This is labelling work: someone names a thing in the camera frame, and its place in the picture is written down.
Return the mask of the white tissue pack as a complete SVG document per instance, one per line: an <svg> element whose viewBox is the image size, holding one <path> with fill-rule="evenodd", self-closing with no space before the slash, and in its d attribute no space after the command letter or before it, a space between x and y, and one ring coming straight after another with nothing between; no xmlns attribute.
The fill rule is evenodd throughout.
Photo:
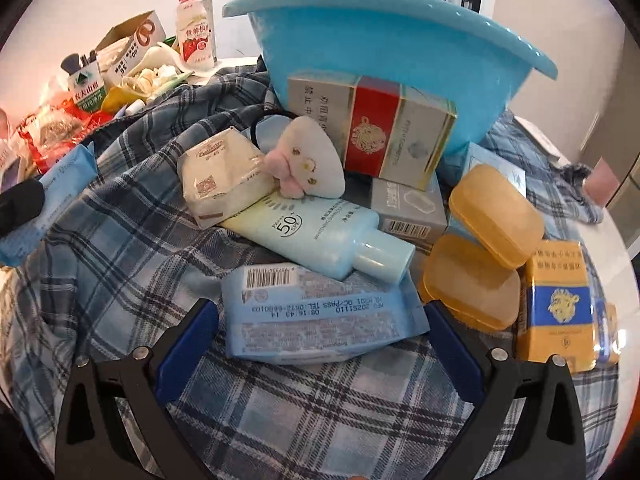
<svg viewBox="0 0 640 480"><path fill-rule="evenodd" d="M180 156L182 196L201 230L229 219L276 189L276 179L262 170L264 158L233 127Z"/></svg>

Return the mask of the red white cigarette carton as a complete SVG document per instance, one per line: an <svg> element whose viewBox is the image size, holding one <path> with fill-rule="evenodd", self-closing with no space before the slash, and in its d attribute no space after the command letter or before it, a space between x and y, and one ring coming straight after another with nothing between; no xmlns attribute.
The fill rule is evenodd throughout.
<svg viewBox="0 0 640 480"><path fill-rule="evenodd" d="M406 84L328 70L288 77L288 109L332 140L343 168L424 191L458 114L454 102Z"/></svg>

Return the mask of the red snack bag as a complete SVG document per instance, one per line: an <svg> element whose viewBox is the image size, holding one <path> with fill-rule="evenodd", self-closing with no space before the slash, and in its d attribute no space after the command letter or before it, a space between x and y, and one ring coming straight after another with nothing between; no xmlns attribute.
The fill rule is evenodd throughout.
<svg viewBox="0 0 640 480"><path fill-rule="evenodd" d="M44 104L29 114L16 128L26 143L38 174L42 176L76 145L114 117L98 110L86 112L71 99L58 105Z"/></svg>

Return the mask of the pink object at right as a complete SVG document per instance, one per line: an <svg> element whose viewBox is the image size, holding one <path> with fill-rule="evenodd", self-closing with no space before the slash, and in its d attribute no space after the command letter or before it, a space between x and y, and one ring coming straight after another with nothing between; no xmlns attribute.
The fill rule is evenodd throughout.
<svg viewBox="0 0 640 480"><path fill-rule="evenodd" d="M606 160L600 157L591 174L585 178L584 191L593 203L604 208L612 200L619 187L620 180Z"/></svg>

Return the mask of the green label water bottle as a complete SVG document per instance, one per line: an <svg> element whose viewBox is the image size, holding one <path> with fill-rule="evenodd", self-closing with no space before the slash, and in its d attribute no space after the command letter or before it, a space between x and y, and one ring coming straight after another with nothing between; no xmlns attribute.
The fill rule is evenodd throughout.
<svg viewBox="0 0 640 480"><path fill-rule="evenodd" d="M61 68L68 75L67 88L74 104L87 113L97 112L107 91L96 51L91 51L89 56L69 54L63 58Z"/></svg>

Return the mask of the grey cigarette box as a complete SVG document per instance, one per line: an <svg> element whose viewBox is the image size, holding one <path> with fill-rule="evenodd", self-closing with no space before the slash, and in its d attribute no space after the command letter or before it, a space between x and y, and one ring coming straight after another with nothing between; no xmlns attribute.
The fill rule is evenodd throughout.
<svg viewBox="0 0 640 480"><path fill-rule="evenodd" d="M370 208L378 213L378 228L409 242L432 246L448 226L436 176L425 191L374 178Z"/></svg>

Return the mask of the blue wipes pack at left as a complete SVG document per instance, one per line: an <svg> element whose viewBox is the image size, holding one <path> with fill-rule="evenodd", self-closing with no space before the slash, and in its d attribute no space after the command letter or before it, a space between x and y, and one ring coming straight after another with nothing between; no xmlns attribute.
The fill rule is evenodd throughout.
<svg viewBox="0 0 640 480"><path fill-rule="evenodd" d="M39 245L50 227L98 174L93 144L79 144L34 184L42 188L36 202L42 206L34 218L1 237L1 263L19 266Z"/></svg>

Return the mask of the white crumpled wrappers pile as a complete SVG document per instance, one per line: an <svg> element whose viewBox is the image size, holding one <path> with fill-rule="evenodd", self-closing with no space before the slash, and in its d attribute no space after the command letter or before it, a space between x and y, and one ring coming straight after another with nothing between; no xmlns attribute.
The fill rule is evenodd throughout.
<svg viewBox="0 0 640 480"><path fill-rule="evenodd" d="M181 61L180 55L159 42L145 52L140 63L122 77L119 87L145 103L176 88L194 75Z"/></svg>

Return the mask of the strawberry milk bottle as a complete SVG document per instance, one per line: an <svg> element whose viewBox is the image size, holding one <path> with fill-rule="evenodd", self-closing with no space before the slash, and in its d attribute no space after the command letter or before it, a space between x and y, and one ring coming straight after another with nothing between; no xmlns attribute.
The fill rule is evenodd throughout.
<svg viewBox="0 0 640 480"><path fill-rule="evenodd" d="M197 72L217 64L213 0L179 0L176 37L182 62Z"/></svg>

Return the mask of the blue wet wipes pack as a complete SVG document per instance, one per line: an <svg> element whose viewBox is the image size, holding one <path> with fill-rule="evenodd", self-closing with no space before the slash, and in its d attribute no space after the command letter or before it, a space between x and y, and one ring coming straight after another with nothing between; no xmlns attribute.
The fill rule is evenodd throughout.
<svg viewBox="0 0 640 480"><path fill-rule="evenodd" d="M232 358L277 365L343 362L430 330L411 276L343 281L294 263L242 266L221 281Z"/></svg>

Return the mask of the blue plastic basin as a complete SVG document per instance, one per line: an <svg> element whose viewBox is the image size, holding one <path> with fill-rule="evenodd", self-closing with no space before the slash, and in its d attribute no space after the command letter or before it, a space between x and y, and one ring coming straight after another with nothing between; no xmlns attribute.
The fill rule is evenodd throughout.
<svg viewBox="0 0 640 480"><path fill-rule="evenodd" d="M396 81L454 102L447 154L483 140L532 70L558 76L528 40L444 0L232 0L222 14L248 17L282 104L302 70Z"/></svg>

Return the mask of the upper orange soap case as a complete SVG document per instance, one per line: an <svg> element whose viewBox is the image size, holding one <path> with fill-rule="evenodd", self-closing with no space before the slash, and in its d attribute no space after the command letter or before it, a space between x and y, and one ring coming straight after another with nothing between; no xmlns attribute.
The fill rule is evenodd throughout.
<svg viewBox="0 0 640 480"><path fill-rule="evenodd" d="M538 210L489 165L477 165L461 178L450 194L449 208L506 269L524 266L544 237Z"/></svg>

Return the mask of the yellow blue cigarette box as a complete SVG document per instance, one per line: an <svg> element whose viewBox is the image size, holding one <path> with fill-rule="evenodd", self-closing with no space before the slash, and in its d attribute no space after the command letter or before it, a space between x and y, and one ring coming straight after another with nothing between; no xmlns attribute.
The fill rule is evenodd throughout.
<svg viewBox="0 0 640 480"><path fill-rule="evenodd" d="M542 240L521 270L515 353L543 363L557 354L573 374L597 365L596 329L582 245Z"/></svg>

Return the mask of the lower orange soap case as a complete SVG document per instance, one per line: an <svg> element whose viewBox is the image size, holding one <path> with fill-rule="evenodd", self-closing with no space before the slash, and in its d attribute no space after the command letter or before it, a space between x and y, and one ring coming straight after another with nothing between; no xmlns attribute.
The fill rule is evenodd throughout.
<svg viewBox="0 0 640 480"><path fill-rule="evenodd" d="M443 235L432 247L418 291L423 301L441 301L457 320L484 333L506 330L518 319L518 272L454 234Z"/></svg>

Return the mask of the open cardboard pretzel box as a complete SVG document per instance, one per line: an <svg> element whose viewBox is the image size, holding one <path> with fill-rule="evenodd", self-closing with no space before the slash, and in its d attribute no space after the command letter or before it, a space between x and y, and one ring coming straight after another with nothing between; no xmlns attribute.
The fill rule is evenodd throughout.
<svg viewBox="0 0 640 480"><path fill-rule="evenodd" d="M112 27L96 46L101 76L107 86L120 84L150 47L164 41L166 32L154 11L145 12Z"/></svg>

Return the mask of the blue plaid shirt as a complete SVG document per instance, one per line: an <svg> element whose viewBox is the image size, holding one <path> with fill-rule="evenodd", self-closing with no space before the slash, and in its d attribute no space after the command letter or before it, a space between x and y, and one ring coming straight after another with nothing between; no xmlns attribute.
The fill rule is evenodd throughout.
<svg viewBox="0 0 640 480"><path fill-rule="evenodd" d="M75 360L152 344L220 280L273 255L202 231L177 176L184 151L277 105L257 65L182 86L91 135L98 175L1 274L1 395L46 471ZM230 359L217 335L169 413L221 479L420 479L469 416L425 337L343 363Z"/></svg>

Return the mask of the light blue sunscreen tube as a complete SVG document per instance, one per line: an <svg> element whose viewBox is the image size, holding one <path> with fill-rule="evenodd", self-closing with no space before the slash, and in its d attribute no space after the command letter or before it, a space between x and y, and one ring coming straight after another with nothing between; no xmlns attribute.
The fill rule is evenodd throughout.
<svg viewBox="0 0 640 480"><path fill-rule="evenodd" d="M273 192L221 225L334 280L354 271L397 284L416 248L381 231L377 212L342 198L285 198Z"/></svg>

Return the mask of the black object at left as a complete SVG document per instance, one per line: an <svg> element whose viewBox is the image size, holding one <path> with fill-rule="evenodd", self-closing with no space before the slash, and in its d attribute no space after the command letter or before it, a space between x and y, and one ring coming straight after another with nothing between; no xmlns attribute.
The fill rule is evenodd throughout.
<svg viewBox="0 0 640 480"><path fill-rule="evenodd" d="M0 236L35 219L44 205L44 187L34 179L12 186L0 196Z"/></svg>

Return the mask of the orange soap case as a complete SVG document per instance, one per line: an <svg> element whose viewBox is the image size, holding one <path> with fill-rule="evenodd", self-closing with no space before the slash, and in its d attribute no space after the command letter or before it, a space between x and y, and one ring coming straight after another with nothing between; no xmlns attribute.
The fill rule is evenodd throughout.
<svg viewBox="0 0 640 480"><path fill-rule="evenodd" d="M443 235L432 247L418 291L423 301L441 301L457 320L484 333L506 330L518 319L518 272L454 234Z"/></svg>
<svg viewBox="0 0 640 480"><path fill-rule="evenodd" d="M489 165L477 165L461 178L450 194L449 208L506 269L524 266L544 237L538 210Z"/></svg>

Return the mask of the light blue flat box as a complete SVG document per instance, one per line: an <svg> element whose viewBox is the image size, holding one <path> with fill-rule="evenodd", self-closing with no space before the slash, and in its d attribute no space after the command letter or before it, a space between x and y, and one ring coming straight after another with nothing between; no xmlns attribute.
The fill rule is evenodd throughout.
<svg viewBox="0 0 640 480"><path fill-rule="evenodd" d="M478 165L494 167L518 190L521 196L526 196L525 171L473 142L466 144L457 153L445 156L438 164L437 173L443 181L454 186L465 174Z"/></svg>

